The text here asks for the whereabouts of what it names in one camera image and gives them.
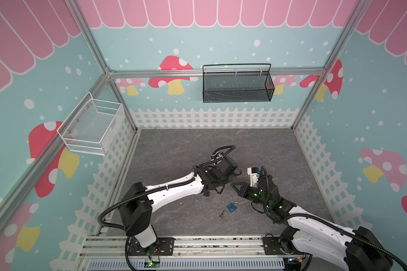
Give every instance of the white picket fence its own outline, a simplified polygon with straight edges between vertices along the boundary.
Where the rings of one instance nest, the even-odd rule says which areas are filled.
[[[343,226],[371,229],[372,224],[363,221],[363,209],[354,205],[355,195],[347,192],[348,183],[341,181],[342,172],[336,171],[336,162],[330,160],[331,153],[326,152],[326,144],[321,144],[321,136],[309,119],[310,116],[304,116],[296,132],[332,217]]]
[[[235,128],[235,127],[275,127],[275,128],[288,128],[293,125],[294,120],[298,115],[299,109],[291,111],[288,108],[282,111],[279,108],[276,111],[265,111],[262,108],[256,111],[254,108],[247,111],[245,108],[239,111],[235,108],[233,111],[226,109],[221,111],[218,108],[212,111],[200,109],[195,111],[191,109],[186,111],[182,109],[178,111],[160,111],[156,109],[151,111],[142,111],[139,109],[137,112],[130,110],[134,123],[140,128]]]
[[[125,120],[116,134],[109,151],[98,164],[98,173],[93,174],[94,182],[88,185],[88,196],[82,197],[83,206],[76,210],[76,222],[68,226],[69,236],[59,243],[60,256],[50,262],[52,271],[74,270],[76,259],[88,235],[92,235],[98,224],[97,218],[105,208],[114,187],[114,180],[125,160],[125,152],[132,139],[132,129]]]

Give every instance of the black mounting plate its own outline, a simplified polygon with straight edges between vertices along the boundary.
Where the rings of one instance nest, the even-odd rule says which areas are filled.
[[[264,237],[262,238],[262,241],[264,243],[264,251],[265,255],[287,255],[281,250],[281,246],[279,242],[277,241],[279,238],[278,237]],[[299,255],[303,254],[303,252],[295,250],[292,255]]]
[[[160,241],[160,256],[172,256],[174,251],[175,238],[158,238]],[[131,242],[131,245],[128,249],[129,256],[146,256],[146,252],[140,246],[140,243],[135,241]]]

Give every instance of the blue padlock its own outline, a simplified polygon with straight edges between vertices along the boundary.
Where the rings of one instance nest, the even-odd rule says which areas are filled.
[[[238,207],[238,202],[234,202],[234,203],[231,203],[228,206],[226,206],[226,208],[228,208],[229,212],[231,212],[231,213],[233,211],[235,211],[237,209],[237,207]]]

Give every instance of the gray floor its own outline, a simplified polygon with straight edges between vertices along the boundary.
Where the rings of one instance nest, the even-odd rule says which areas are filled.
[[[331,219],[291,129],[142,130],[120,198],[135,182],[154,185],[189,174],[193,165],[209,161],[210,153],[225,145],[237,146],[229,154],[243,171],[237,181],[249,182],[247,168],[264,165],[282,197]],[[232,202],[239,206],[229,213],[226,205]],[[112,222],[121,224],[117,211]],[[285,228],[254,211],[250,201],[240,198],[230,185],[220,195],[187,196],[165,205],[152,214],[151,224],[159,236],[280,234]],[[124,232],[110,228],[107,235],[123,236]]]

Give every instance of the white mesh basket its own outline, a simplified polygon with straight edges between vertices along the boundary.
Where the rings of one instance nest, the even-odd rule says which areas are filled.
[[[124,119],[122,104],[93,99],[88,92],[57,132],[70,151],[105,155]]]

